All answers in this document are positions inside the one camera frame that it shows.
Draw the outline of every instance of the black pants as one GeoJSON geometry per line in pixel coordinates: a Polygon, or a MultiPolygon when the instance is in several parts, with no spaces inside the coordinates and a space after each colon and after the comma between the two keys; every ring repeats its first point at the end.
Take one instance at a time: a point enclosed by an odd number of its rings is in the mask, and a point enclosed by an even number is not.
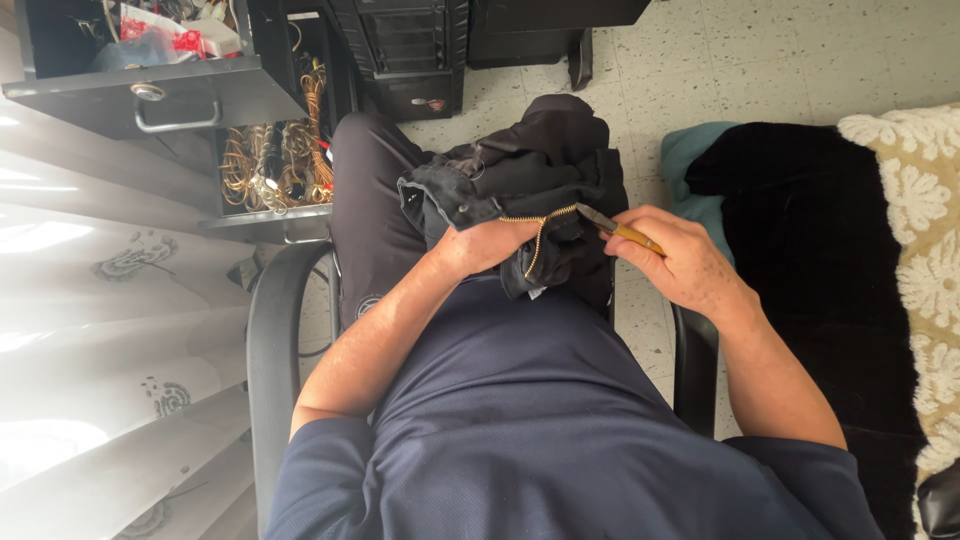
{"type": "MultiPolygon", "coordinates": [[[[552,94],[538,97],[523,114],[539,110],[593,109],[578,97],[552,94]]],[[[450,146],[467,141],[449,141],[450,146]]],[[[344,327],[383,298],[426,253],[422,234],[400,211],[396,181],[403,171],[430,161],[393,122],[380,115],[354,112],[338,125],[331,147],[336,196],[331,231],[343,274],[340,306],[344,327]]],[[[626,194],[622,208],[626,209],[626,194]]],[[[596,234],[584,238],[591,249],[603,249],[596,234]]],[[[562,285],[601,314],[612,292],[612,265],[574,267],[562,285]]]]}

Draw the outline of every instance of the teal blanket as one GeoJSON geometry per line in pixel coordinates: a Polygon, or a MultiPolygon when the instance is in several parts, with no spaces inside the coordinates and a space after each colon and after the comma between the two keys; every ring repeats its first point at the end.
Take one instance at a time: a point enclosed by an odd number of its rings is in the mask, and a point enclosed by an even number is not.
{"type": "Polygon", "coordinates": [[[723,197],[693,195],[684,181],[686,169],[729,128],[739,125],[737,122],[708,122],[685,130],[667,134],[660,147],[660,159],[663,166],[663,178],[670,190],[674,215],[696,221],[707,229],[710,239],[720,253],[733,264],[733,253],[723,235],[723,214],[720,203],[723,197]]]}

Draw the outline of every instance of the speckled tile floor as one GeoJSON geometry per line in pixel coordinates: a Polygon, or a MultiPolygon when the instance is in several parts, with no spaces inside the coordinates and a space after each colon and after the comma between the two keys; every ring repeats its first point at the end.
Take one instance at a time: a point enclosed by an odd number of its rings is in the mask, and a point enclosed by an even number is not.
{"type": "MultiPolygon", "coordinates": [[[[660,140],[671,131],[712,120],[832,124],[960,101],[958,20],[958,0],[654,0],[634,26],[593,31],[593,81],[576,95],[610,124],[631,204],[667,207],[660,140]]],[[[400,128],[444,151],[511,125],[538,95],[568,91],[564,62],[468,70],[463,114],[400,128]]],[[[616,280],[616,329],[672,403],[669,305],[625,263],[616,280]]],[[[325,295],[313,285],[308,296],[325,295]]],[[[328,342],[327,330],[309,330],[327,326],[325,296],[303,309],[301,349],[315,350],[328,342]]],[[[717,384],[723,439],[739,434],[723,364],[717,384]]]]}

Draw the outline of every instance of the brass zipper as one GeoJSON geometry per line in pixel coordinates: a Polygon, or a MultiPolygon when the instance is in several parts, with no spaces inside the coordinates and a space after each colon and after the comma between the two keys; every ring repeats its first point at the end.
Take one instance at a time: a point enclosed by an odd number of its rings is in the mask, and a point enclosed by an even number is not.
{"type": "Polygon", "coordinates": [[[540,255],[540,235],[543,233],[543,226],[546,225],[547,220],[557,217],[558,215],[564,215],[565,213],[571,213],[572,211],[577,210],[577,205],[570,205],[569,207],[563,207],[561,209],[553,210],[552,212],[544,215],[543,217],[501,217],[500,221],[507,221],[510,223],[518,223],[523,221],[539,221],[540,228],[537,230],[537,245],[534,248],[534,258],[530,261],[530,268],[527,268],[527,271],[523,273],[523,277],[526,278],[530,275],[530,272],[534,269],[534,264],[537,264],[537,257],[540,255]]]}

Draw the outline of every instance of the black office chair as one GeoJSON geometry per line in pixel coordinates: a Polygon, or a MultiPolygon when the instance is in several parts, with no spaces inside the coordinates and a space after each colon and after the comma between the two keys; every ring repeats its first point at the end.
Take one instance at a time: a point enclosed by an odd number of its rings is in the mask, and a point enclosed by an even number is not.
{"type": "MultiPolygon", "coordinates": [[[[253,292],[247,328],[247,378],[253,434],[253,469],[259,533],[263,535],[276,479],[290,438],[290,417],[300,393],[300,305],[310,272],[329,269],[330,335],[340,334],[340,273],[333,243],[292,245],[263,269],[253,292]]],[[[672,305],[677,329],[673,409],[691,429],[713,438],[719,337],[710,321],[672,305]]]]}

